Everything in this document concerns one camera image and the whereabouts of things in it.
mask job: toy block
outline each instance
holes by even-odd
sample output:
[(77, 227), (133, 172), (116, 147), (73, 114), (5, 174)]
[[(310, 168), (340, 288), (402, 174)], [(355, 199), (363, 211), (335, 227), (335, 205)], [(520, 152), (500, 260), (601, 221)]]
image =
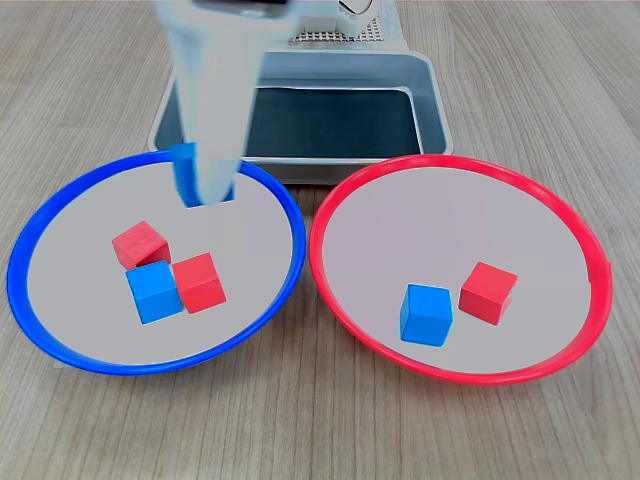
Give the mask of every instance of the toy block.
[(182, 311), (178, 287), (167, 262), (129, 270), (127, 280), (142, 323), (151, 323)]
[(127, 270), (163, 260), (171, 263), (169, 244), (147, 222), (134, 225), (111, 243), (118, 261)]
[(478, 263), (460, 291), (458, 308), (491, 325), (498, 325), (511, 303), (518, 277), (486, 263)]
[(405, 342), (441, 347), (453, 325), (451, 292), (410, 284), (400, 309), (400, 337)]
[(189, 313), (197, 313), (227, 301), (210, 253), (174, 264), (173, 274)]
[[(176, 181), (176, 189), (185, 206), (188, 208), (200, 207), (202, 202), (196, 190), (196, 144), (181, 143), (173, 145), (170, 149), (173, 173)], [(235, 199), (235, 184), (229, 189), (229, 193), (222, 200), (229, 202)]]

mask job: wood grain surface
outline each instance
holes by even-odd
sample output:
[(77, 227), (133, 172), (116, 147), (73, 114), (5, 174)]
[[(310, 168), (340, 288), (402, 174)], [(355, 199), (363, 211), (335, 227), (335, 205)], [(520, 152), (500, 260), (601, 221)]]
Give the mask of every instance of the wood grain surface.
[[(308, 265), (233, 351), (117, 378), (53, 360), (0, 300), (0, 479), (640, 478), (640, 6), (402, 2), (455, 153), (556, 191), (599, 236), (615, 304), (546, 379), (458, 386), (356, 342)], [(148, 2), (0, 2), (0, 260), (35, 210), (145, 143), (171, 67)], [(310, 227), (326, 190), (294, 195)]]

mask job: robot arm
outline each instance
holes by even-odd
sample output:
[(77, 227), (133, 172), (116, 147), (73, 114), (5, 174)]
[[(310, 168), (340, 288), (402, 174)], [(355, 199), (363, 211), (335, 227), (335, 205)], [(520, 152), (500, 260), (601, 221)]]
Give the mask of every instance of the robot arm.
[(173, 52), (185, 143), (196, 147), (191, 171), (174, 169), (178, 191), (188, 206), (215, 204), (244, 156), (265, 51), (295, 32), (297, 15), (290, 0), (158, 0), (156, 7)]

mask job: red cube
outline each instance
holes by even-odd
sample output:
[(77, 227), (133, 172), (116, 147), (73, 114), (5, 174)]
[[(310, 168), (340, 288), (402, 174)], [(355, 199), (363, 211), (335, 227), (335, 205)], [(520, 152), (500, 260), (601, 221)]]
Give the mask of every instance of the red cube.
[(111, 242), (118, 261), (127, 270), (164, 260), (171, 264), (169, 244), (147, 222), (140, 222)]
[(518, 277), (486, 263), (478, 263), (460, 291), (458, 308), (492, 325), (498, 325), (511, 303)]
[(174, 264), (173, 275), (182, 303), (189, 313), (197, 313), (227, 301), (210, 253)]

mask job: blue cube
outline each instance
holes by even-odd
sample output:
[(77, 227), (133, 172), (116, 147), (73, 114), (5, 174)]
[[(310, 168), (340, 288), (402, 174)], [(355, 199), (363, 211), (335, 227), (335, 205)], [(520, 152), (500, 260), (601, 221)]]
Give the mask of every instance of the blue cube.
[(451, 292), (410, 284), (400, 309), (400, 337), (405, 342), (441, 347), (453, 325)]
[[(182, 198), (182, 201), (188, 208), (202, 206), (196, 189), (196, 144), (181, 143), (174, 145), (169, 149), (169, 153), (173, 163), (176, 189), (178, 190), (180, 198)], [(235, 198), (235, 185), (232, 185), (229, 193), (227, 193), (227, 196), (222, 201), (229, 202), (235, 200)]]
[(155, 322), (182, 311), (176, 281), (164, 260), (129, 270), (127, 280), (142, 323)]

